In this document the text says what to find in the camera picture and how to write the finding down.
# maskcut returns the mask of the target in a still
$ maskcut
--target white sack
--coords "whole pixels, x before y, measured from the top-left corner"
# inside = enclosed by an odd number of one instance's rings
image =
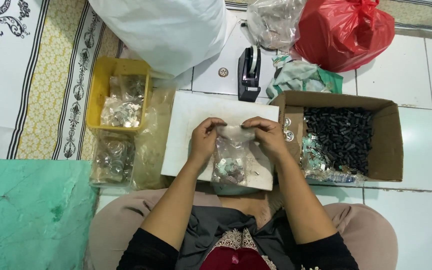
[[[216,55],[236,25],[224,0],[89,0],[157,77],[176,77]]]

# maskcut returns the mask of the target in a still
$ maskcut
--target white tile floor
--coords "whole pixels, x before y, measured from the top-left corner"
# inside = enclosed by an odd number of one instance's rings
[[[234,57],[220,55],[217,64],[212,60],[196,66],[194,71],[190,69],[182,76],[185,86],[181,89],[236,100],[236,85],[221,83],[217,72],[201,76],[205,73],[201,70],[233,65],[228,61],[235,61],[244,47],[248,46],[228,42],[224,50],[232,51]],[[274,71],[270,63],[262,69],[267,74]],[[398,237],[397,270],[432,269],[432,40],[397,35],[391,46],[371,63],[342,76],[344,94],[384,98],[400,105],[404,180],[363,186],[313,185],[312,189],[324,205],[364,203],[387,218]],[[258,102],[266,103],[267,99],[260,98]],[[103,192],[98,209],[117,196]]]

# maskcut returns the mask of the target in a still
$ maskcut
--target metal part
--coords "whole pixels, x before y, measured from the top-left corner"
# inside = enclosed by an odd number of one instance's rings
[[[292,131],[285,130],[284,134],[285,134],[285,141],[286,142],[291,142],[294,139],[294,133]]]
[[[291,119],[284,117],[284,127],[289,127],[291,125]]]
[[[228,71],[227,68],[220,68],[220,69],[218,70],[217,74],[218,74],[220,77],[223,77],[223,78],[224,78],[224,77],[227,77],[227,76],[228,76],[229,71]]]

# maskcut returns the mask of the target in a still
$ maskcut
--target white cutting board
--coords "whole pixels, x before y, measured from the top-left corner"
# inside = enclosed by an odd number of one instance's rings
[[[239,126],[255,116],[277,122],[278,114],[277,106],[176,91],[161,174],[176,176],[180,172],[188,159],[191,133],[206,118],[219,117],[229,126]],[[258,143],[250,144],[246,164],[248,187],[273,189],[273,166]],[[198,176],[198,180],[210,181],[212,172],[213,158]]]

